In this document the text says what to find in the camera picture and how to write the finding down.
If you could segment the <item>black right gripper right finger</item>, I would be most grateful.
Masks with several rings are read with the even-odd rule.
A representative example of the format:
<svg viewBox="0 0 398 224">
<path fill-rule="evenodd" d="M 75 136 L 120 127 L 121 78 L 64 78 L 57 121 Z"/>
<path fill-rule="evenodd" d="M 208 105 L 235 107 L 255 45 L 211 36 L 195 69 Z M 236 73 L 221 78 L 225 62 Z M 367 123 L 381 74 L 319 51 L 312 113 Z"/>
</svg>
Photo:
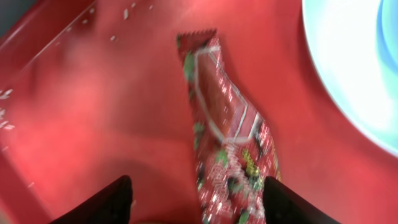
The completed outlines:
<svg viewBox="0 0 398 224">
<path fill-rule="evenodd" d="M 265 179 L 262 201 L 267 224 L 339 224 L 271 176 Z"/>
</svg>

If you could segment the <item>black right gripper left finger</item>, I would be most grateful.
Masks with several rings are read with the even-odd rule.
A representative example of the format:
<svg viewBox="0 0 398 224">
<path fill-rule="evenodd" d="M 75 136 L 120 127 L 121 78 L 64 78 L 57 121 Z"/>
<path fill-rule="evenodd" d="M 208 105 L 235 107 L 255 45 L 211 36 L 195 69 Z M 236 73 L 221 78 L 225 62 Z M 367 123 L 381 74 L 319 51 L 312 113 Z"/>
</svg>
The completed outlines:
<svg viewBox="0 0 398 224">
<path fill-rule="evenodd" d="M 132 181 L 123 175 L 51 224 L 128 224 L 132 203 Z"/>
</svg>

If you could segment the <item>red candy wrapper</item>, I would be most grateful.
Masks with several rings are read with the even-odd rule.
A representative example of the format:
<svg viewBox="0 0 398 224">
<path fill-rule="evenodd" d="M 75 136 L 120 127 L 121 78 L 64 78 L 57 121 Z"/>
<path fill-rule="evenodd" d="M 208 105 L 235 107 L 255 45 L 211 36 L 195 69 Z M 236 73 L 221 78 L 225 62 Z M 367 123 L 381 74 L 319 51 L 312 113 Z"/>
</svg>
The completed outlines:
<svg viewBox="0 0 398 224">
<path fill-rule="evenodd" d="M 193 116 L 203 223 L 264 223 L 268 176 L 279 178 L 270 128 L 225 69 L 215 30 L 179 34 Z"/>
</svg>

